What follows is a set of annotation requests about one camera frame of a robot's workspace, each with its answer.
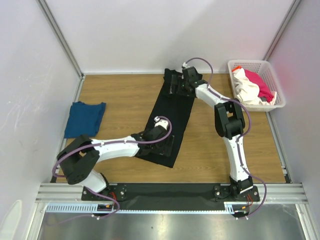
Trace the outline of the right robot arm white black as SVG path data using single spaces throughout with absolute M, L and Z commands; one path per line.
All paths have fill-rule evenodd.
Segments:
M 214 125 L 223 139 L 230 164 L 228 197 L 242 201 L 253 189 L 253 178 L 246 163 L 244 151 L 245 118 L 240 102 L 227 98 L 213 89 L 195 67 L 185 67 L 182 72 L 166 73 L 172 95 L 198 98 L 214 110 Z

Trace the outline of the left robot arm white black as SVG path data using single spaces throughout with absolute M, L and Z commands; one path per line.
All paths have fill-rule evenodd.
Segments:
M 59 153 L 52 173 L 56 178 L 66 178 L 69 185 L 79 184 L 97 199 L 105 200 L 110 195 L 109 183 L 102 173 L 94 170 L 95 165 L 120 157 L 164 153 L 171 131 L 171 123 L 161 119 L 152 129 L 124 138 L 97 140 L 81 135 Z

